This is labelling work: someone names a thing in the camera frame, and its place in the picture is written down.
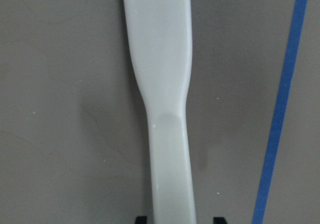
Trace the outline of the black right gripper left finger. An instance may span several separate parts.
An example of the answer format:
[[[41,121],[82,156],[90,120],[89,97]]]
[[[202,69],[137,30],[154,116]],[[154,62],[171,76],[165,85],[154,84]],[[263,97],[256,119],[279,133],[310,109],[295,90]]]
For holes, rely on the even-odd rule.
[[[147,216],[136,217],[135,224],[147,224]]]

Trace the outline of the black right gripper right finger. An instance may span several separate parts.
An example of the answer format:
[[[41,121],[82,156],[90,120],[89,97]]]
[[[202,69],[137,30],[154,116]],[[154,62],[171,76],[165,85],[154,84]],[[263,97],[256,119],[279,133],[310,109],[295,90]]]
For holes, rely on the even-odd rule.
[[[213,224],[227,224],[227,221],[224,217],[214,217]]]

